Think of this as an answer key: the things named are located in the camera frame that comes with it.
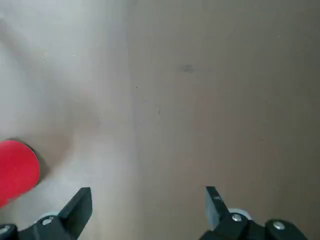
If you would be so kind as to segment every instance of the black plastic part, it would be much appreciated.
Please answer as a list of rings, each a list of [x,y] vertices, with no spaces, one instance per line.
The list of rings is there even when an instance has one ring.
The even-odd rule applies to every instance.
[[[222,239],[238,240],[244,239],[248,229],[248,219],[241,215],[241,221],[235,221],[232,219],[232,214],[225,216],[220,224],[216,227],[214,233]]]
[[[232,218],[223,199],[216,188],[206,187],[206,216],[210,231],[203,234],[200,240],[307,240],[305,235],[292,223],[280,219],[269,220],[265,227],[248,220],[245,216]],[[277,229],[274,222],[284,224],[284,229]]]
[[[0,224],[1,229],[7,229],[6,232],[0,234],[0,240],[14,240],[17,239],[18,230],[14,224]]]
[[[90,187],[81,188],[60,211],[58,216],[64,228],[77,239],[92,215],[92,196]]]
[[[281,222],[284,229],[274,227],[275,222]],[[265,224],[265,234],[268,240],[307,240],[306,236],[291,222],[281,219],[271,219]]]
[[[89,187],[81,188],[58,216],[46,216],[32,226],[17,231],[14,224],[0,234],[0,240],[76,240],[92,215],[92,197]]]
[[[221,219],[230,213],[214,186],[207,186],[205,189],[205,214],[210,225],[210,230],[213,231]]]

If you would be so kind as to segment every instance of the white surface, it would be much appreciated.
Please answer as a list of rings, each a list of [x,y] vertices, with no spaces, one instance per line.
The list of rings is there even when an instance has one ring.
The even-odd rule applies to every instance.
[[[50,173],[0,222],[25,228],[90,186],[81,239],[194,240],[215,185],[318,236],[318,7],[2,0],[0,137]]]

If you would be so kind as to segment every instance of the red disc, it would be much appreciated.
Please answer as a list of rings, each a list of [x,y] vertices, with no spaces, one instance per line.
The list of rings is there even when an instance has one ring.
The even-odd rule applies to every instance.
[[[28,192],[39,180],[34,151],[16,140],[0,142],[0,208]]]

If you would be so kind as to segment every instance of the silver screw head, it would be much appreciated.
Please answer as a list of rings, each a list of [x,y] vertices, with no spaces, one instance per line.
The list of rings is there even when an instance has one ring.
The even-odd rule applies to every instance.
[[[242,221],[242,218],[241,218],[241,216],[239,214],[233,214],[231,218],[235,222],[241,222]]]
[[[8,232],[9,229],[10,229],[9,225],[0,228],[0,234],[4,234],[4,233]]]
[[[45,220],[43,220],[42,221],[42,225],[48,225],[48,224],[50,224],[51,222],[52,222],[52,220],[53,220],[54,218],[52,217],[52,216],[50,216],[50,217],[48,217],[48,218],[46,218]]]
[[[275,221],[273,226],[278,230],[284,230],[286,228],[285,225],[280,221]]]

